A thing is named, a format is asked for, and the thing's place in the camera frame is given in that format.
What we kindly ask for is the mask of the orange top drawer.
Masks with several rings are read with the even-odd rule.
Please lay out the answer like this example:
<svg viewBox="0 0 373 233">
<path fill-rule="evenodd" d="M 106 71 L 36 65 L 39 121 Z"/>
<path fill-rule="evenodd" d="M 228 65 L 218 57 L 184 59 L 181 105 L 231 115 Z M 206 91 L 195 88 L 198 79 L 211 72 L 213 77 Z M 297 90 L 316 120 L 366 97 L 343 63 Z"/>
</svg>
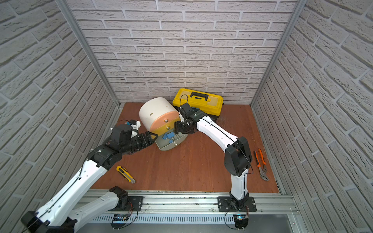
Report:
<svg viewBox="0 0 373 233">
<path fill-rule="evenodd" d="M 174 124 L 176 121 L 180 121 L 179 112 L 178 111 L 171 111 L 165 113 L 158 118 L 156 118 L 150 127 L 150 132 L 154 133 L 154 130 L 165 125 L 165 124 Z"/>
</svg>

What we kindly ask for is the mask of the grey bottom drawer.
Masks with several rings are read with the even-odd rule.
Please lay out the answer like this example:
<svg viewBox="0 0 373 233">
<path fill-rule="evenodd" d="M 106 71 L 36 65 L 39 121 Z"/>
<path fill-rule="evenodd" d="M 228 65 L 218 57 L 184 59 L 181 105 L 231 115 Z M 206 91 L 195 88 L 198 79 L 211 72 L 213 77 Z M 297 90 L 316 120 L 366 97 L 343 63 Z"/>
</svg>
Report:
<svg viewBox="0 0 373 233">
<path fill-rule="evenodd" d="M 170 131 L 158 137 L 155 143 L 161 151 L 168 151 L 180 145 L 187 136 L 187 134 L 175 134 L 173 131 Z"/>
</svg>

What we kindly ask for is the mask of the yellow drawer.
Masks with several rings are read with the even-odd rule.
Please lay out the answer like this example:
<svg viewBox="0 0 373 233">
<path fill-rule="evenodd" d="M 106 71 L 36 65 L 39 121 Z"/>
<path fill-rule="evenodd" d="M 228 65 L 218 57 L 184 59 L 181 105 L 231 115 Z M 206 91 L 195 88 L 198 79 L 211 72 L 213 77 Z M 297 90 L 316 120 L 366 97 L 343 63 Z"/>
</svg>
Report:
<svg viewBox="0 0 373 233">
<path fill-rule="evenodd" d="M 158 136 L 163 136 L 164 134 L 168 133 L 169 131 L 173 131 L 174 124 L 165 124 L 157 129 L 154 130 L 154 133 Z"/>
</svg>

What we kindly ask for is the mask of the round white drawer cabinet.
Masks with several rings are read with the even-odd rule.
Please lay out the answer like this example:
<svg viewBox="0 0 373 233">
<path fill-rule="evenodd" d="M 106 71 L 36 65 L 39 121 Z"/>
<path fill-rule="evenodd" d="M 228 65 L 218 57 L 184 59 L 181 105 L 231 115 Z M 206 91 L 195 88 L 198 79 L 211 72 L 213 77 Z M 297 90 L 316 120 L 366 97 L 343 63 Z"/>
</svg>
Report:
<svg viewBox="0 0 373 233">
<path fill-rule="evenodd" d="M 149 131 L 152 122 L 156 118 L 171 111 L 176 111 L 176 109 L 165 98 L 154 98 L 144 103 L 140 108 L 140 121 L 144 125 L 146 130 Z"/>
</svg>

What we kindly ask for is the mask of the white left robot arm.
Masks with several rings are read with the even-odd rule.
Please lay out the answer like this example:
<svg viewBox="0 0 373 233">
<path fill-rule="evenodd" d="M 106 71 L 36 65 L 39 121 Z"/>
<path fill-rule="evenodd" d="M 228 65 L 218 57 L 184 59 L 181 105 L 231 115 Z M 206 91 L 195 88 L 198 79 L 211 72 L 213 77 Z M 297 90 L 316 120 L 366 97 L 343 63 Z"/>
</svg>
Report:
<svg viewBox="0 0 373 233">
<path fill-rule="evenodd" d="M 45 205 L 21 218 L 31 233 L 74 233 L 95 217 L 110 210 L 133 211 L 127 191 L 116 186 L 100 198 L 74 209 L 83 195 L 122 159 L 155 143 L 157 134 L 139 133 L 141 123 L 131 120 L 115 126 L 102 145 L 92 149 L 79 171 Z"/>
</svg>

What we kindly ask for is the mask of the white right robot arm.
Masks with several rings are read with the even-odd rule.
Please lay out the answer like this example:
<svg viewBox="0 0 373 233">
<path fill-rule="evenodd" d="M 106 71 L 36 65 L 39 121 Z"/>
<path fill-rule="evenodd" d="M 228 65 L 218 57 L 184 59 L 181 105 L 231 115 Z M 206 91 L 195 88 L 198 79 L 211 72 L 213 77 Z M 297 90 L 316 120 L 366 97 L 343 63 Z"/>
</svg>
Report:
<svg viewBox="0 0 373 233">
<path fill-rule="evenodd" d="M 230 205 L 235 210 L 244 209 L 249 193 L 247 176 L 252 162 L 247 139 L 227 132 L 202 112 L 183 116 L 183 121 L 174 124 L 175 133 L 193 134 L 197 131 L 208 136 L 224 152 L 224 166 L 231 174 Z"/>
</svg>

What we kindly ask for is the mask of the yellow utility knife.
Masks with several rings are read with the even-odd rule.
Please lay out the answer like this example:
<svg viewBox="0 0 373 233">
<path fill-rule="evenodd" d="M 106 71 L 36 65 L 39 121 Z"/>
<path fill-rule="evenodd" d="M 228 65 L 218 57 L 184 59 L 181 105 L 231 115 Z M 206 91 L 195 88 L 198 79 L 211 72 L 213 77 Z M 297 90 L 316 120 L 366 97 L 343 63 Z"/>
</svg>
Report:
<svg viewBox="0 0 373 233">
<path fill-rule="evenodd" d="M 136 180 L 132 177 L 132 175 L 128 172 L 128 170 L 122 166 L 117 166 L 117 172 L 121 174 L 128 182 L 135 184 Z"/>
</svg>

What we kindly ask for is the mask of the yellow black toolbox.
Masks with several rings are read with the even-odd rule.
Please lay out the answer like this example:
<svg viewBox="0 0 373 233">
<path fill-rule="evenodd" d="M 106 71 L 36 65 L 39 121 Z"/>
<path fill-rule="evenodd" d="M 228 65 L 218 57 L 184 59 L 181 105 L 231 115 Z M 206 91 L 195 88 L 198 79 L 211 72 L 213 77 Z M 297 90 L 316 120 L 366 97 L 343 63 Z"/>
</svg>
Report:
<svg viewBox="0 0 373 233">
<path fill-rule="evenodd" d="M 173 100 L 173 106 L 175 108 L 179 108 L 185 103 L 188 103 L 194 109 L 202 110 L 212 119 L 216 120 L 221 114 L 223 97 L 215 94 L 181 88 Z"/>
</svg>

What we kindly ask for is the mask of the left circuit board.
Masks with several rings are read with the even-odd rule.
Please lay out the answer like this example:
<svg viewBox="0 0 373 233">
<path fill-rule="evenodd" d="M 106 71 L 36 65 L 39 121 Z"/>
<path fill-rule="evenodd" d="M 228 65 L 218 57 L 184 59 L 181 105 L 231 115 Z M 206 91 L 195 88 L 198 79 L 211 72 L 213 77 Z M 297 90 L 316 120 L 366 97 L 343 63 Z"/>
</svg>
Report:
<svg viewBox="0 0 373 233">
<path fill-rule="evenodd" d="M 120 230 L 131 223 L 130 217 L 123 214 L 115 214 L 112 218 L 111 227 L 113 230 Z"/>
</svg>

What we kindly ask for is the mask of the circuit board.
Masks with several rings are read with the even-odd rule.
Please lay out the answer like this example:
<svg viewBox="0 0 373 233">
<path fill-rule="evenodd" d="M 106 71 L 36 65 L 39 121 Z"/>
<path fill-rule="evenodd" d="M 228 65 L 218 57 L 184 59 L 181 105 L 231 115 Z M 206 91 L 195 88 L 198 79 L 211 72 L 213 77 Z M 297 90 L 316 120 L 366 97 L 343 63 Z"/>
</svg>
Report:
<svg viewBox="0 0 373 233">
<path fill-rule="evenodd" d="M 113 230 L 120 230 L 131 223 L 130 217 L 123 214 L 115 214 L 112 218 L 111 227 Z"/>
<path fill-rule="evenodd" d="M 245 230 L 249 224 L 249 217 L 247 215 L 233 215 L 234 225 L 236 230 Z"/>
</svg>

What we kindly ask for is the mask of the right circuit board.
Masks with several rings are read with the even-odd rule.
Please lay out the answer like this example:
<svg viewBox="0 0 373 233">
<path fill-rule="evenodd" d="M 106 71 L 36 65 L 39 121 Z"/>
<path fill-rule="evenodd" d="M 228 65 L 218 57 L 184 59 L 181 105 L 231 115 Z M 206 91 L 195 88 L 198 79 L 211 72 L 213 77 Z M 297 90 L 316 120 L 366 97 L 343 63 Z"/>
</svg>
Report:
<svg viewBox="0 0 373 233">
<path fill-rule="evenodd" d="M 236 230 L 245 230 L 249 224 L 249 217 L 247 215 L 233 215 L 234 225 Z"/>
</svg>

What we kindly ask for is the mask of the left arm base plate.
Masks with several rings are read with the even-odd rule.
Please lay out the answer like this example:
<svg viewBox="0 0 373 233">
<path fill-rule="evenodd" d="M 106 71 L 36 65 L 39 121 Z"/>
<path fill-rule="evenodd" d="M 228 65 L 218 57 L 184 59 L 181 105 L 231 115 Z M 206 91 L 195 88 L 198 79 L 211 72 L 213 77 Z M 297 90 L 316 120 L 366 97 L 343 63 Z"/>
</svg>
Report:
<svg viewBox="0 0 373 233">
<path fill-rule="evenodd" d="M 136 211 L 141 211 L 142 203 L 143 203 L 144 196 L 128 196 L 125 198 L 120 198 L 117 205 L 109 209 L 110 212 L 112 211 L 130 211 L 131 208 Z"/>
</svg>

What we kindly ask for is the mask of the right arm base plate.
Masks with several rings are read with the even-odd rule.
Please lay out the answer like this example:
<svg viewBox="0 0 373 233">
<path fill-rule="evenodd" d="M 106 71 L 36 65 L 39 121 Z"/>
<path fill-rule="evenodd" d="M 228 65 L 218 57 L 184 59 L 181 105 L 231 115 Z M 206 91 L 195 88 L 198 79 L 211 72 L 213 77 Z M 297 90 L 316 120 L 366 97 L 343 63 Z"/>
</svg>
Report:
<svg viewBox="0 0 373 233">
<path fill-rule="evenodd" d="M 236 211 L 236 212 L 256 212 L 256 203 L 253 197 L 244 197 L 237 201 L 233 197 L 220 196 L 217 197 L 219 212 Z"/>
</svg>

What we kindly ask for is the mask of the orange handled pliers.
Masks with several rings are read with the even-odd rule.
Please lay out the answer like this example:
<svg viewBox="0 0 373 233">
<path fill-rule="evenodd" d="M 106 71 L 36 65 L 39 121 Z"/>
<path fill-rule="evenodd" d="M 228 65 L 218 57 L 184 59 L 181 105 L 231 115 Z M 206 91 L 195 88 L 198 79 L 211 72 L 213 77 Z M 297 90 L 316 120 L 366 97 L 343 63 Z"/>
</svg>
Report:
<svg viewBox="0 0 373 233">
<path fill-rule="evenodd" d="M 261 149 L 255 150 L 254 156 L 255 156 L 255 161 L 256 161 L 256 167 L 258 168 L 261 179 L 265 181 L 269 181 L 269 178 L 266 174 L 267 167 L 266 167 L 266 162 L 265 162 L 262 150 Z"/>
</svg>

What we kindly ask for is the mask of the aluminium rail frame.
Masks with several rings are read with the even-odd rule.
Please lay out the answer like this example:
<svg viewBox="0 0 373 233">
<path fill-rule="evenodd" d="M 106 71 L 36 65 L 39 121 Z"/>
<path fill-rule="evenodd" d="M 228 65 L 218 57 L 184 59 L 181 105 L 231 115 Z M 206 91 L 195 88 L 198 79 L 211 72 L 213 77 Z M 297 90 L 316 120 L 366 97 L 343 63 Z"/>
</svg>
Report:
<svg viewBox="0 0 373 233">
<path fill-rule="evenodd" d="M 228 196 L 224 192 L 171 192 L 130 190 L 129 196 L 144 196 L 141 211 L 107 211 L 88 220 L 88 223 L 111 223 L 115 214 L 128 215 L 131 223 L 176 224 L 233 224 L 233 215 L 284 215 L 292 224 L 300 215 L 292 196 L 252 193 L 256 212 L 219 212 L 217 197 Z"/>
</svg>

